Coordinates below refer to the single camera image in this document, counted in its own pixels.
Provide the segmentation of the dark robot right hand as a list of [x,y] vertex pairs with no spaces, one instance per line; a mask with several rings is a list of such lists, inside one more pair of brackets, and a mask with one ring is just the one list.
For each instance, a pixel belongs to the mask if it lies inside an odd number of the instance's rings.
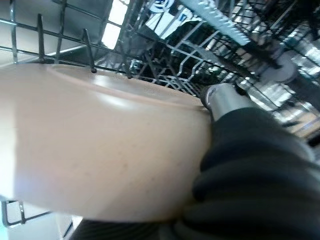
[[166,223],[82,220],[73,240],[317,240],[320,167],[312,149],[229,83],[207,87],[213,142],[195,203]]

